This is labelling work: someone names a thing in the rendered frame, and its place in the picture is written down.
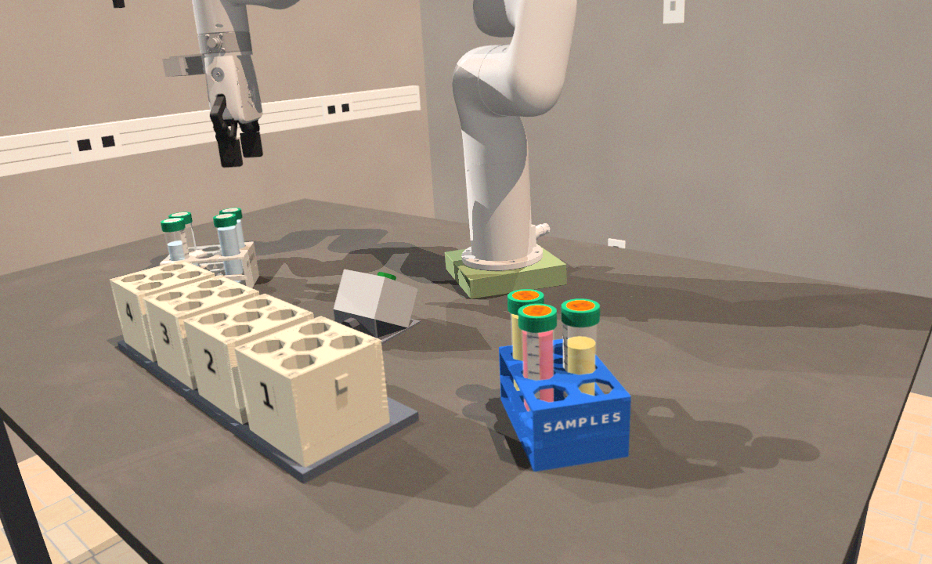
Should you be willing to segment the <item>blue tube rack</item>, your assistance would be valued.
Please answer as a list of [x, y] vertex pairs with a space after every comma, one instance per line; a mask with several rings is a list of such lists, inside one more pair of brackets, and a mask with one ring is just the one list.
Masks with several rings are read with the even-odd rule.
[[[499, 347], [499, 360], [500, 399], [533, 471], [630, 456], [631, 396], [601, 358], [596, 356], [593, 374], [569, 374], [563, 367], [562, 339], [557, 339], [555, 376], [546, 381], [524, 378], [522, 361], [512, 357], [512, 345]], [[514, 388], [513, 378], [520, 390]], [[595, 396], [578, 389], [592, 382], [605, 383], [612, 391], [604, 394], [596, 383]], [[542, 389], [555, 389], [555, 401], [536, 399], [534, 394]], [[569, 394], [566, 399], [563, 390]]]

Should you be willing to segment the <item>cream bucket adapter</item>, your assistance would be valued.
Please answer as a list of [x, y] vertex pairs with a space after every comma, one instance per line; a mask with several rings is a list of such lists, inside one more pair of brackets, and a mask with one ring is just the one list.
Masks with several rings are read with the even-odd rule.
[[212, 277], [215, 273], [181, 260], [110, 279], [125, 343], [157, 361], [143, 298]]
[[268, 294], [184, 319], [198, 392], [240, 424], [247, 424], [234, 349], [311, 319], [313, 312]]
[[319, 316], [234, 350], [250, 431], [304, 468], [390, 422], [376, 337]]
[[256, 296], [259, 291], [218, 276], [143, 298], [158, 366], [197, 389], [183, 319]]

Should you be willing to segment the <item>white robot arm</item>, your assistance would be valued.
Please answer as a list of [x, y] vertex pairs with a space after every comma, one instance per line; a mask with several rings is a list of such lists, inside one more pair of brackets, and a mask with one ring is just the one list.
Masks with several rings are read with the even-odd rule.
[[[252, 51], [245, 5], [287, 9], [298, 1], [193, 0], [200, 54], [163, 60], [165, 76], [205, 74], [204, 54]], [[529, 150], [520, 117], [545, 114], [562, 94], [576, 5], [576, 0], [473, 0], [481, 32], [513, 39], [467, 52], [454, 69], [471, 237], [471, 247], [462, 253], [466, 266], [515, 270], [544, 257], [536, 240], [551, 228], [531, 223]]]

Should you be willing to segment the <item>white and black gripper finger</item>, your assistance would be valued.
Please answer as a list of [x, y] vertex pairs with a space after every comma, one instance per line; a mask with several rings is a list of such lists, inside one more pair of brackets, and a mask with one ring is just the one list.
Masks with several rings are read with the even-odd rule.
[[[215, 138], [218, 140], [220, 165], [223, 168], [240, 167], [243, 165], [240, 140], [237, 139], [236, 119], [223, 119], [222, 114], [226, 108], [225, 94], [218, 94], [211, 109], [211, 122]], [[231, 126], [229, 130], [229, 126]]]
[[250, 124], [241, 124], [238, 121], [238, 126], [240, 126], [240, 141], [241, 146], [243, 146], [243, 156], [244, 157], [261, 157], [263, 156], [262, 151], [262, 142], [261, 142], [261, 126], [257, 121], [252, 121]]

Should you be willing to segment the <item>cream tube rack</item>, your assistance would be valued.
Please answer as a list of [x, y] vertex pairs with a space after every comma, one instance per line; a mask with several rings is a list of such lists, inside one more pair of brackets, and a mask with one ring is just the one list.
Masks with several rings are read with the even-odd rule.
[[[219, 250], [216, 250], [213, 252], [204, 252], [206, 250], [215, 249], [215, 248], [219, 248]], [[251, 245], [250, 242], [245, 243], [245, 248], [240, 248], [239, 255], [234, 255], [230, 257], [223, 257], [222, 254], [220, 254], [219, 245], [200, 246], [200, 247], [197, 247], [197, 250], [195, 250], [195, 252], [190, 252], [188, 253], [188, 255], [190, 255], [190, 257], [188, 259], [184, 259], [183, 261], [186, 261], [191, 264], [201, 263], [201, 262], [212, 262], [212, 263], [200, 264], [200, 267], [204, 268], [204, 270], [215, 273], [215, 275], [229, 278], [230, 280], [243, 280], [241, 281], [240, 284], [243, 284], [244, 286], [247, 286], [247, 287], [251, 287], [251, 288], [254, 287], [256, 280], [259, 278], [258, 264], [256, 264], [255, 248], [254, 246]], [[197, 259], [202, 256], [208, 256], [208, 255], [215, 255], [215, 256], [210, 257], [208, 259]], [[238, 260], [238, 259], [243, 259], [243, 271], [244, 271], [243, 274], [225, 275], [225, 266], [223, 266], [223, 262], [220, 262], [220, 261], [229, 261], [229, 260]], [[221, 269], [215, 269], [215, 268], [221, 268]], [[208, 270], [208, 269], [215, 269], [215, 270]]]

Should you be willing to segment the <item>sample tube s5 with green cap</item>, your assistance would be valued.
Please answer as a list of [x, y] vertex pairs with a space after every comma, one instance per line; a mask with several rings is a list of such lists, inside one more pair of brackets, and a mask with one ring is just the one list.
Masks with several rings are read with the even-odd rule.
[[521, 360], [521, 329], [518, 327], [518, 310], [529, 304], [544, 304], [544, 293], [521, 289], [507, 294], [507, 310], [511, 313], [511, 345], [514, 360]]

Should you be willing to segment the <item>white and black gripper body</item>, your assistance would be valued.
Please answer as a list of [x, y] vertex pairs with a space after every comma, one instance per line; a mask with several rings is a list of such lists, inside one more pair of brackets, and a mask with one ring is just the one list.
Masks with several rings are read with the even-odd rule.
[[250, 124], [262, 117], [261, 94], [251, 55], [254, 55], [252, 51], [201, 55], [205, 59], [206, 89], [211, 109], [218, 94], [225, 94], [229, 108], [225, 108], [223, 119]]

